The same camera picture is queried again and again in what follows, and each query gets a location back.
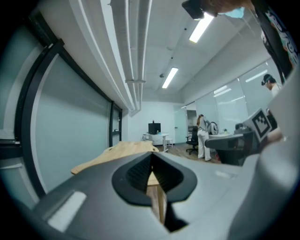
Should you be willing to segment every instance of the office chair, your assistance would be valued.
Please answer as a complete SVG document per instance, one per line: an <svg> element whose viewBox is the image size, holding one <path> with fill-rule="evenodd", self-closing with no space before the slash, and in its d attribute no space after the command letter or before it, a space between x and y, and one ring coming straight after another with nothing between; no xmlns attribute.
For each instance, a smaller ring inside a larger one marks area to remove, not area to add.
<svg viewBox="0 0 300 240"><path fill-rule="evenodd" d="M186 149L186 151L190 150L189 155L191 155L193 151L198 152L198 149L196 149L196 146L198 146L198 135L197 135L197 132L198 132L198 128L194 127L193 131L192 131L192 139L189 141L188 137L186 137L187 138L187 144L193 146L193 148Z"/></svg>

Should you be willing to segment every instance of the face mask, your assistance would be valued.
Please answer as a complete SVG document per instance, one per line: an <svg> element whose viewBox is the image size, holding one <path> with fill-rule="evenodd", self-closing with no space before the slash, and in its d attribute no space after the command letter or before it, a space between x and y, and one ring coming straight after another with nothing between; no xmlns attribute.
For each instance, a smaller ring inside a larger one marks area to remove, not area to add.
<svg viewBox="0 0 300 240"><path fill-rule="evenodd" d="M244 7L239 7L231 12L228 12L228 13L219 13L220 15L227 15L229 17L233 17L233 18L242 18L244 16L244 10L245 8Z"/></svg>

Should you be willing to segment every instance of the black metal frame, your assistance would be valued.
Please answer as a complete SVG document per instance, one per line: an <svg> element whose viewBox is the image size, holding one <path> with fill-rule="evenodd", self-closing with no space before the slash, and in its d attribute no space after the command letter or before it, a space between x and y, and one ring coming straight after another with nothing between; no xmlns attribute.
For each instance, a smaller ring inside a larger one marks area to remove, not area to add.
<svg viewBox="0 0 300 240"><path fill-rule="evenodd" d="M113 110L119 111L119 130L113 131ZM122 141L122 109L120 109L114 101L111 103L111 111L109 116L109 147L113 146L113 136L119 135L119 140Z"/></svg>
<svg viewBox="0 0 300 240"><path fill-rule="evenodd" d="M15 139L0 141L0 160L8 158L23 157L26 169L29 173L30 181L39 197L45 195L44 188L39 180L31 151L30 124L34 99L37 94L38 86L45 74L46 69L59 54L60 57L99 95L112 104L110 112L109 126L109 146L112 145L113 135L119 134L121 141L122 109L118 107L78 66L74 59L63 47L61 39L57 39L40 12L29 15L24 19L25 26L32 35L37 38L44 47L34 64L27 74L22 86L17 103L15 115ZM119 113L119 131L113 132L113 110L117 109Z"/></svg>

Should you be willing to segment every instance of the woman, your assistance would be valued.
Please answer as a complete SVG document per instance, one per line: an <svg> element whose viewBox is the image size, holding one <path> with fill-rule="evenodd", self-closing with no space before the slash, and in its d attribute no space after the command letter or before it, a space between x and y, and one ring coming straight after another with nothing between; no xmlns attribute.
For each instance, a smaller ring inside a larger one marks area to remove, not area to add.
<svg viewBox="0 0 300 240"><path fill-rule="evenodd" d="M202 115L200 114L197 119L197 126L198 126L198 158L204 158L205 155L205 161L210 161L210 149L207 148L204 143L206 140L209 139L208 131L207 131L207 124L209 125L210 122Z"/></svg>

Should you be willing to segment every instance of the white pants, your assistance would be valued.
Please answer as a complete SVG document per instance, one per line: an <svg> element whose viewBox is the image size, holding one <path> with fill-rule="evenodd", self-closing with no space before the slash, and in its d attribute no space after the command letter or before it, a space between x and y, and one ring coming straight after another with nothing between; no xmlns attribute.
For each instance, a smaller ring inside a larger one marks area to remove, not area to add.
<svg viewBox="0 0 300 240"><path fill-rule="evenodd" d="M205 161L209 161L211 159L210 149L204 145L205 141L209 139L208 132L199 129L197 135L199 142L198 158L203 158L205 153Z"/></svg>

